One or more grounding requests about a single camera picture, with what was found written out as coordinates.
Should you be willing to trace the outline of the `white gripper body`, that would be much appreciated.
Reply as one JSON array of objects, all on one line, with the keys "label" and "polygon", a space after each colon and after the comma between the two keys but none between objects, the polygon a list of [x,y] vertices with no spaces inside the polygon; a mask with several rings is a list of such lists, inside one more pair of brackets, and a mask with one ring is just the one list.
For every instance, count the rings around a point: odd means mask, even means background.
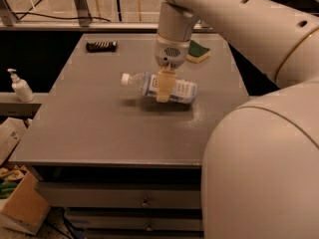
[{"label": "white gripper body", "polygon": [[173,41],[157,35],[155,58],[158,65],[160,67],[170,66],[174,70],[179,68],[186,60],[189,44],[190,41]]}]

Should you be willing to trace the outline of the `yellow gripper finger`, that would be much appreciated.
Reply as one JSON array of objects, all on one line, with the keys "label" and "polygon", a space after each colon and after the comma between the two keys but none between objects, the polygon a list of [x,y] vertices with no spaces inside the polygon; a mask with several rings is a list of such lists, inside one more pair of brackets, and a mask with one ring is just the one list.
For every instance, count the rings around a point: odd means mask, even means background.
[{"label": "yellow gripper finger", "polygon": [[170,67],[161,67],[158,71],[157,101],[167,103],[176,80],[176,72]]}]

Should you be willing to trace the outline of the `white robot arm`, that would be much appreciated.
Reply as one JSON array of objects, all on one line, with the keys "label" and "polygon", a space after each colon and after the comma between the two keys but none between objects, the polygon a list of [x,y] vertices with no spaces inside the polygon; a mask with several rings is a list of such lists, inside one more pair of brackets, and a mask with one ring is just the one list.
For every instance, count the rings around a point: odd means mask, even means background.
[{"label": "white robot arm", "polygon": [[319,239],[319,18],[270,0],[165,1],[205,21],[278,87],[210,136],[204,239]]}]

